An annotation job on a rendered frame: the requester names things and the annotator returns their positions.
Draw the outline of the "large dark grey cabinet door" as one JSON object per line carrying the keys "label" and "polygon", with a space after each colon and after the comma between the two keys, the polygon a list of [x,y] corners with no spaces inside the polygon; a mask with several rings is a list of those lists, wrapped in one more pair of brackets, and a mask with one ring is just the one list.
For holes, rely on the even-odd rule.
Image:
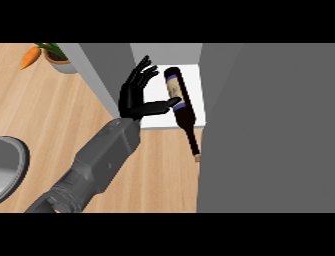
{"label": "large dark grey cabinet door", "polygon": [[335,44],[247,44],[203,133],[203,212],[335,212]]}

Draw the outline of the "orange carrot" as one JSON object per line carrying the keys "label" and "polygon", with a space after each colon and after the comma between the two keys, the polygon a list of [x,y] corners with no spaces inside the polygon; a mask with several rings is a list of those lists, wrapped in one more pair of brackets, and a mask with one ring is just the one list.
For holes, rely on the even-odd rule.
{"label": "orange carrot", "polygon": [[22,57],[19,69],[25,69],[39,60],[40,55],[42,55],[42,49],[37,46],[34,46],[27,51]]}

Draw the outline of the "grey cabinet door, pale edge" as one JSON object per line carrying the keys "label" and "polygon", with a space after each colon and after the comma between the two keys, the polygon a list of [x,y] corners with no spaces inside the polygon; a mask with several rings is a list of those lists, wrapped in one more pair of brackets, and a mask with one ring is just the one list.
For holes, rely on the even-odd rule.
{"label": "grey cabinet door, pale edge", "polygon": [[59,43],[105,109],[117,118],[121,85],[136,63],[129,43]]}

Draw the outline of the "potted green plant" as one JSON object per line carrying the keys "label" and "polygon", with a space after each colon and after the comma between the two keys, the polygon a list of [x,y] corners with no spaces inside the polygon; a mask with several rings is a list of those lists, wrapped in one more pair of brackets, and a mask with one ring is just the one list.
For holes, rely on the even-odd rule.
{"label": "potted green plant", "polygon": [[76,74],[77,70],[56,43],[37,43],[37,48],[43,51],[45,58],[55,70],[62,74]]}

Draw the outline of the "dark wine bottle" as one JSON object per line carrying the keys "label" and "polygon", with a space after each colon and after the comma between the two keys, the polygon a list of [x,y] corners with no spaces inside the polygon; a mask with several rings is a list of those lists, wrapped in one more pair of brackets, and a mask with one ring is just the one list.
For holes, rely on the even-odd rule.
{"label": "dark wine bottle", "polygon": [[172,98],[179,97],[180,101],[173,106],[177,126],[183,129],[191,145],[191,152],[197,162],[201,161],[201,153],[198,142],[194,133],[194,125],[197,121],[195,112],[192,108],[191,98],[185,86],[182,72],[177,67],[170,67],[164,71],[164,78],[167,84],[167,92]]}

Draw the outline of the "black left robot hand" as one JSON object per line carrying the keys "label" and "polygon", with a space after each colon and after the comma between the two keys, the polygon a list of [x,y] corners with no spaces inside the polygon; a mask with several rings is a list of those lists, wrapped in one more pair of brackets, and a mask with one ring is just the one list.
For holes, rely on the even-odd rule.
{"label": "black left robot hand", "polygon": [[173,97],[164,101],[145,101],[143,89],[149,80],[158,75],[158,67],[151,66],[151,64],[149,56],[145,56],[121,85],[118,98],[118,112],[121,118],[141,120],[145,116],[166,114],[182,100],[180,97]]}

